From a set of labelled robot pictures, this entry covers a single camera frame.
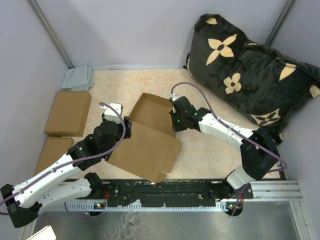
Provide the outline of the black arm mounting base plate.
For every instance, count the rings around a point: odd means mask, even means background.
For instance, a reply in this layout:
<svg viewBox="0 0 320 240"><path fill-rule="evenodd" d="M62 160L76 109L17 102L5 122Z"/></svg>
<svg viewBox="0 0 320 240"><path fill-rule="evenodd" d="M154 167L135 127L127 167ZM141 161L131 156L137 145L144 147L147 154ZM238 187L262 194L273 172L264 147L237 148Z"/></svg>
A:
<svg viewBox="0 0 320 240"><path fill-rule="evenodd" d="M222 179L167 179L152 183L142 179L104 179L95 196L81 200L106 200L108 207L128 206L137 200L143 207L214 207L216 201L232 201L240 189L225 185Z"/></svg>

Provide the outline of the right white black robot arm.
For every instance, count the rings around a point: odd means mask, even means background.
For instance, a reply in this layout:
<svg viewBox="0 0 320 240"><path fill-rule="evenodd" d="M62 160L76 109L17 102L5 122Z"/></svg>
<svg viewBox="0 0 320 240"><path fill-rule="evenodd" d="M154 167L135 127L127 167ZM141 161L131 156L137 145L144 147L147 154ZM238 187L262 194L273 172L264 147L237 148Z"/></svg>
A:
<svg viewBox="0 0 320 240"><path fill-rule="evenodd" d="M175 132L196 130L217 137L240 152L241 165L212 188L212 198L222 200L236 197L243 186L261 180L279 162L276 143L267 130L233 125L215 117L209 109L196 109L185 96L172 93L169 101L172 104L169 114Z"/></svg>

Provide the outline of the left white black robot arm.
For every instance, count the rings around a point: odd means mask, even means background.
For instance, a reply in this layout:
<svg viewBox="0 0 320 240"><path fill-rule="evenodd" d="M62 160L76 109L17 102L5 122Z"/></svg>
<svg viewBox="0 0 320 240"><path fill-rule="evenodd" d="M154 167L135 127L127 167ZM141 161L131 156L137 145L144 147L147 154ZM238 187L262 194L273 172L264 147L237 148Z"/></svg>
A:
<svg viewBox="0 0 320 240"><path fill-rule="evenodd" d="M119 144L132 136L132 121L128 116L117 121L103 117L92 134L69 148L52 165L32 178L16 185L0 188L14 228L33 222L44 210L71 199L103 195L104 186L96 173L89 172L75 183L60 185L69 177L79 174L105 160L108 161Z"/></svg>

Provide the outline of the brown cardboard box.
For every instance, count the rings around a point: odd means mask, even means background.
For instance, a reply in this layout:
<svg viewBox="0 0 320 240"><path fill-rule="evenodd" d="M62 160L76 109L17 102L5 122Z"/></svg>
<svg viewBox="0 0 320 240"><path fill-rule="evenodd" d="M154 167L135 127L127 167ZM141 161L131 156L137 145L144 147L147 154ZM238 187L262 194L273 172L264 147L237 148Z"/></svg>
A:
<svg viewBox="0 0 320 240"><path fill-rule="evenodd" d="M108 162L153 183L165 180L182 147L173 130L172 109L168 99L142 93L129 115L131 138L121 142Z"/></svg>

